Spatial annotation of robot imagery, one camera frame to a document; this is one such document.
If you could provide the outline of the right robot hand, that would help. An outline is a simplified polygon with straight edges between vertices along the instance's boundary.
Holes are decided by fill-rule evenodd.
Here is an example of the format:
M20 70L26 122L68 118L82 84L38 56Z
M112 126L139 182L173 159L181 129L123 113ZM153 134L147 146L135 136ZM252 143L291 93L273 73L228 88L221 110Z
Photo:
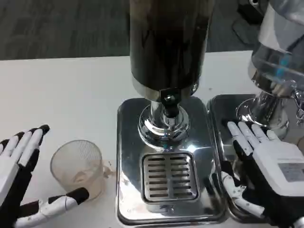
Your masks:
M225 123L244 174L221 162L221 181L234 205L279 228L304 226L304 155L258 124Z

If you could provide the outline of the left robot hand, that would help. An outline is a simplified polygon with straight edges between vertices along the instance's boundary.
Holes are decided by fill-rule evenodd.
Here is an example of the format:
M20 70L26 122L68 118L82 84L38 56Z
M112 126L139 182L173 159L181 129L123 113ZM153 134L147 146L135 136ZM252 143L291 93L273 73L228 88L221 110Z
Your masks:
M0 226L33 228L58 217L89 199L80 187L64 195L22 204L37 165L40 146L50 130L45 124L0 142Z

